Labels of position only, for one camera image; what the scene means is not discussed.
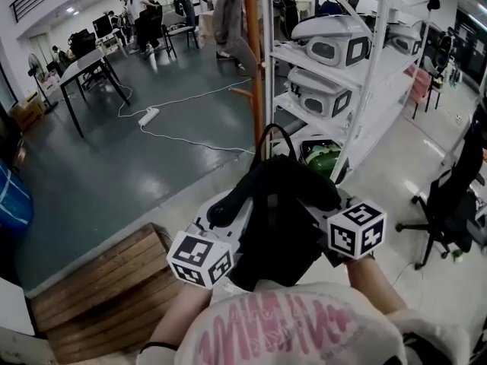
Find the power strip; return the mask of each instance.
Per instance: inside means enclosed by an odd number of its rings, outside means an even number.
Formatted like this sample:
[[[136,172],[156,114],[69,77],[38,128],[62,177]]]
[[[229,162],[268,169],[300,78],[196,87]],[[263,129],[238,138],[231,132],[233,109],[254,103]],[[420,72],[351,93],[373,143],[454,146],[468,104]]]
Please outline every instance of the power strip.
[[[158,108],[149,108],[144,117],[138,121],[138,125],[145,127],[159,112]]]

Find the cardboard box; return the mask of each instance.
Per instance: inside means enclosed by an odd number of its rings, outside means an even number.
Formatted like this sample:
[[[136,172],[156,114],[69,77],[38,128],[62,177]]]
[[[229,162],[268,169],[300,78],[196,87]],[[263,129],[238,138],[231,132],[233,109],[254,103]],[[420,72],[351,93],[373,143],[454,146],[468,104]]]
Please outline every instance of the cardboard box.
[[[31,94],[23,103],[15,104],[8,114],[15,120],[22,132],[36,125],[44,116],[46,107],[37,92]]]

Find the computer monitor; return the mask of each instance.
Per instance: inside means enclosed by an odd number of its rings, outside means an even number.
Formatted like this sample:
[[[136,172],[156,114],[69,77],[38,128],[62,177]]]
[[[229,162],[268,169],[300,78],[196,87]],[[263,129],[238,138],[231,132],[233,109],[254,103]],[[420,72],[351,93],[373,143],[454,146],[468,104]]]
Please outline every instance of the computer monitor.
[[[97,33],[98,38],[103,38],[106,35],[112,33],[112,24],[110,23],[110,18],[108,15],[99,17],[93,22],[93,27]]]

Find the gray cloth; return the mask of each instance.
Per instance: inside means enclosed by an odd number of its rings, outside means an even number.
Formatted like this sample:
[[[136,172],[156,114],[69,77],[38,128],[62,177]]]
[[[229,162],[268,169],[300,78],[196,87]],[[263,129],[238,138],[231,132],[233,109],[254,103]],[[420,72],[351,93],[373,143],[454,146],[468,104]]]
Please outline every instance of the gray cloth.
[[[242,23],[242,0],[217,0],[213,30],[219,53],[226,52],[240,61],[250,77],[256,77],[258,61],[247,43]]]

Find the gray floor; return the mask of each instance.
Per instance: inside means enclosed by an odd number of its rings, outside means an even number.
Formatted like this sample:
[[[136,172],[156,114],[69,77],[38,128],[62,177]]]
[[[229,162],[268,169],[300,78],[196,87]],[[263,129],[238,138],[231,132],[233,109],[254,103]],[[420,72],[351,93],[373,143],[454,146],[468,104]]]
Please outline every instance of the gray floor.
[[[122,84],[133,88],[132,106],[123,113],[246,79],[232,62],[216,62],[212,46],[188,49],[183,41],[176,49],[179,58],[173,61],[165,51],[147,61],[138,54],[109,57]],[[25,290],[239,154],[143,134],[137,123],[142,115],[117,118],[121,99],[106,82],[88,92],[88,104],[75,84],[69,89],[85,139],[63,101],[25,138],[21,177],[35,209],[16,254]],[[286,114],[277,120],[286,125],[292,118]],[[162,107],[146,129],[224,148],[253,145],[247,100],[227,90]]]

